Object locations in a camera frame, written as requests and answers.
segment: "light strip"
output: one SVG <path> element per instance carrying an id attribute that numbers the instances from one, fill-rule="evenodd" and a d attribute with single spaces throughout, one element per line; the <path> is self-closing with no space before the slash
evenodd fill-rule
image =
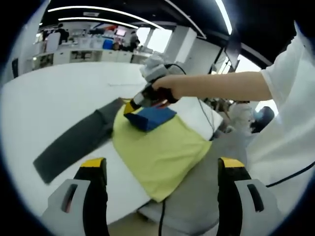
<path id="1" fill-rule="evenodd" d="M 154 24 L 153 22 L 151 21 L 148 21 L 146 19 L 143 19 L 141 17 L 138 17 L 138 16 L 135 16 L 135 15 L 132 15 L 132 14 L 129 14 L 129 13 L 126 13 L 126 12 L 123 12 L 123 11 L 118 11 L 118 10 L 115 10 L 115 9 L 111 9 L 111 8 L 105 8 L 105 7 L 98 7 L 98 6 L 63 6 L 63 7 L 57 7 L 57 8 L 53 8 L 53 9 L 49 9 L 48 12 L 52 12 L 52 11 L 59 11 L 59 10 L 65 10 L 65 9 L 74 9 L 74 8 L 87 8 L 87 9 L 95 9 L 95 10 L 103 10 L 103 11 L 111 11 L 111 12 L 115 12 L 115 13 L 119 13 L 119 14 L 123 14 L 123 15 L 126 15 L 126 16 L 130 16 L 130 17 L 133 17 L 139 21 L 143 21 L 147 24 L 150 24 L 160 30 L 164 30 L 163 27 L 157 25 L 157 24 Z"/>
<path id="2" fill-rule="evenodd" d="M 113 21 L 113 20 L 107 20 L 107 19 L 102 19 L 102 18 L 94 18 L 94 17 L 66 17 L 66 18 L 59 18 L 59 21 L 68 21 L 68 20 L 91 20 L 91 21 L 105 21 L 105 22 L 111 22 L 111 23 L 115 23 L 118 25 L 123 25 L 123 26 L 128 26 L 134 29 L 138 29 L 139 27 L 137 26 L 133 26 L 127 23 L 123 23 L 120 21 Z"/>
<path id="3" fill-rule="evenodd" d="M 181 13 L 183 16 L 185 16 L 185 18 L 187 20 L 189 20 L 189 22 L 199 31 L 199 33 L 202 35 L 202 37 L 204 39 L 207 38 L 207 36 L 202 32 L 202 30 L 196 25 L 196 23 L 194 21 L 192 21 L 192 19 L 185 13 L 183 12 L 177 5 L 175 5 L 174 3 L 172 3 L 170 0 L 164 0 L 166 1 L 168 4 L 170 4 L 173 8 L 175 8 L 179 13 Z"/>
<path id="4" fill-rule="evenodd" d="M 224 22 L 225 22 L 225 25 L 226 25 L 226 28 L 227 28 L 227 31 L 228 31 L 228 34 L 232 34 L 232 25 L 231 25 L 231 22 L 230 22 L 230 19 L 227 15 L 227 12 L 226 12 L 226 9 L 224 7 L 224 4 L 222 2 L 222 0 L 216 0 L 216 3 L 220 9 L 220 12 L 223 16 L 223 19 L 224 19 Z"/>

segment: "white table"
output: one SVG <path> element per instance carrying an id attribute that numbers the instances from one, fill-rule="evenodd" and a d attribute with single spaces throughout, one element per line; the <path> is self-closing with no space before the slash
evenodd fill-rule
<path id="1" fill-rule="evenodd" d="M 32 164 L 59 135 L 95 109 L 139 92 L 145 85 L 140 66 L 115 62 L 57 65 L 24 74 L 4 86 L 0 123 L 5 162 L 22 200 L 35 215 L 44 212 L 50 194 L 65 179 L 73 178 L 82 162 L 94 157 L 107 160 L 108 224 L 150 199 L 112 142 L 69 167 L 50 185 L 44 184 Z M 211 119 L 212 110 L 203 107 Z M 182 98 L 170 108 L 205 139 L 212 136 L 196 98 Z M 212 113 L 217 128 L 222 118 Z"/>

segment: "dark gray cloth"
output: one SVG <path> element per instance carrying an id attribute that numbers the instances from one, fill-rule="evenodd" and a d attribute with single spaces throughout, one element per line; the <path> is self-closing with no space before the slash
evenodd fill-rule
<path id="1" fill-rule="evenodd" d="M 45 183 L 111 138 L 114 119 L 124 102 L 116 99 L 64 132 L 34 161 Z"/>
<path id="2" fill-rule="evenodd" d="M 218 159 L 231 157 L 246 165 L 248 139 L 252 137 L 235 131 L 212 142 L 205 157 L 166 199 L 164 225 L 188 235 L 200 235 L 218 223 Z M 150 202 L 139 212 L 159 222 L 161 210 L 162 203 Z"/>

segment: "white sleeve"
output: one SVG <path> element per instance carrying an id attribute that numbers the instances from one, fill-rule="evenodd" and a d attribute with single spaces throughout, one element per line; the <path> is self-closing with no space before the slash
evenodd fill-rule
<path id="1" fill-rule="evenodd" d="M 261 71 L 277 107 L 281 107 L 291 92 L 302 52 L 303 44 L 296 36 L 274 64 Z"/>

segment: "white cabinet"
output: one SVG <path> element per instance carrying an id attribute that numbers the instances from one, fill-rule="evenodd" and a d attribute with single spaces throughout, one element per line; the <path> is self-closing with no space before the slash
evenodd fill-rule
<path id="1" fill-rule="evenodd" d="M 132 53 L 131 52 L 119 51 L 118 52 L 118 56 L 117 56 L 117 62 L 130 63 L 131 58 L 132 58 Z"/>
<path id="2" fill-rule="evenodd" d="M 70 51 L 54 53 L 54 65 L 70 63 Z"/>
<path id="3" fill-rule="evenodd" d="M 101 61 L 117 61 L 118 52 L 114 50 L 103 50 Z"/>

